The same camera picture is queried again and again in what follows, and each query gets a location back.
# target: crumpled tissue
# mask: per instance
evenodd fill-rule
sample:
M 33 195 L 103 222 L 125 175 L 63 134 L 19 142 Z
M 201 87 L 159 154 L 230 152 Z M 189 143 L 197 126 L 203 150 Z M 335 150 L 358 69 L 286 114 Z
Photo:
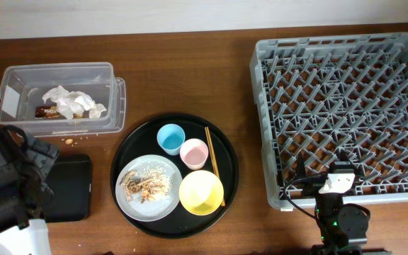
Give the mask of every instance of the crumpled tissue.
M 60 85 L 42 96 L 44 103 L 47 103 L 48 99 L 56 103 L 56 111 L 67 120 L 73 119 L 74 113 L 83 115 L 84 111 L 89 111 L 89 118 L 100 118 L 101 113 L 106 111 L 103 104 L 96 103 L 89 95 L 80 91 L 68 92 Z

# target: yellow bowl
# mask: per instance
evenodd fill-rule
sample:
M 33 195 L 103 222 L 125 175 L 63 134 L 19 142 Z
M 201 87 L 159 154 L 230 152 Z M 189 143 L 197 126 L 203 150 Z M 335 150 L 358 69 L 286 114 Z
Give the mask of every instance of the yellow bowl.
M 213 173 L 198 170 L 187 175 L 178 190 L 184 208 L 194 215 L 208 215 L 221 205 L 223 185 Z

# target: black tray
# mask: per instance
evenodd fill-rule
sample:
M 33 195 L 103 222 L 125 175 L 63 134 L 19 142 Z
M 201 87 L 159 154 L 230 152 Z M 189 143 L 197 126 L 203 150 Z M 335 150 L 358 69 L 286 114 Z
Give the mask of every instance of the black tray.
M 115 182 L 125 165 L 140 156 L 156 154 L 166 157 L 178 167 L 182 178 L 192 172 L 182 161 L 179 155 L 168 155 L 157 144 L 157 132 L 166 124 L 180 125 L 185 131 L 186 140 L 198 138 L 207 144 L 204 127 L 208 126 L 212 136 L 215 157 L 220 172 L 220 179 L 225 189 L 225 207 L 219 207 L 215 212 L 206 216 L 196 216 L 189 213 L 181 203 L 166 217 L 154 222 L 140 222 L 128 217 L 119 207 L 115 196 Z M 213 171 L 210 155 L 203 169 Z M 216 223 L 226 212 L 234 200 L 239 183 L 239 166 L 237 156 L 226 136 L 212 123 L 202 118 L 186 114 L 170 114 L 153 118 L 141 125 L 125 138 L 119 146 L 113 160 L 110 173 L 110 187 L 114 202 L 124 217 L 143 232 L 162 238 L 184 238 L 202 232 Z

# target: wooden table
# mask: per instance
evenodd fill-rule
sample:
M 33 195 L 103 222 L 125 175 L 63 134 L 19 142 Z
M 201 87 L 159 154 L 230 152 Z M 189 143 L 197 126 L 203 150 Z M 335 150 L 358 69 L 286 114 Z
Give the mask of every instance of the wooden table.
M 11 65 L 110 62 L 127 84 L 124 130 L 112 135 L 47 138 L 63 154 L 85 153 L 93 162 L 91 215 L 80 222 L 49 224 L 53 254 L 306 254 L 319 244 L 316 223 L 301 212 L 280 212 L 266 199 L 258 113 L 249 60 L 258 40 L 320 35 L 408 32 L 408 24 L 280 28 L 204 33 L 104 35 L 0 40 L 0 83 Z M 207 231 L 179 240 L 158 239 L 125 220 L 111 196 L 115 150 L 153 115 L 198 115 L 223 131 L 239 159 L 239 189 L 226 215 Z M 408 254 L 408 203 L 369 205 L 366 248 Z

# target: wooden chopstick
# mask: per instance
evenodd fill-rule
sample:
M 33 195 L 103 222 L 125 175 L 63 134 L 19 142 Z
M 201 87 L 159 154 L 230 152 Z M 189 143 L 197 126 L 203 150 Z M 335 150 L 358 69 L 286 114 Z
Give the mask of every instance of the wooden chopstick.
M 213 173 L 218 178 L 220 178 L 220 173 L 218 172 L 217 160 L 215 158 L 215 152 L 213 151 L 213 144 L 212 144 L 212 138 L 210 136 L 209 127 L 204 127 L 204 130 L 205 130 L 205 136 L 207 137 L 207 143 L 209 144 L 209 151 L 210 151 L 210 158 L 212 159 Z M 221 202 L 221 206 L 226 206 L 225 198 L 223 198 L 223 201 Z

